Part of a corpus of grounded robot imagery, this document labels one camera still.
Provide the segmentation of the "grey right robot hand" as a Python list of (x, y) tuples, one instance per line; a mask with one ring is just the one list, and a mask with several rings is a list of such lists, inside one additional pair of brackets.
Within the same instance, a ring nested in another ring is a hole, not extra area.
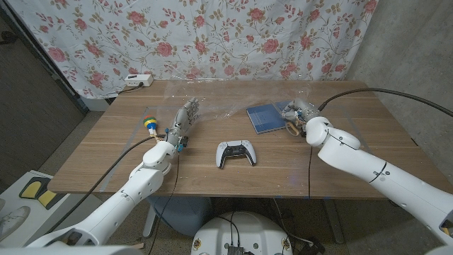
[(320, 113), (313, 104), (304, 99), (295, 98), (284, 107), (281, 116), (296, 128), (302, 130), (312, 118), (319, 117)]

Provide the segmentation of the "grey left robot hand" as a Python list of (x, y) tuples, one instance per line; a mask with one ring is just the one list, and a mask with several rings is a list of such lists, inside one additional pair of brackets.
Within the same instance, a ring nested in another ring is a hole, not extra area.
[(177, 145), (180, 138), (186, 134), (189, 127), (197, 119), (198, 110), (198, 99), (195, 97), (189, 99), (176, 113), (176, 116), (166, 134), (165, 141), (171, 143), (172, 145)]

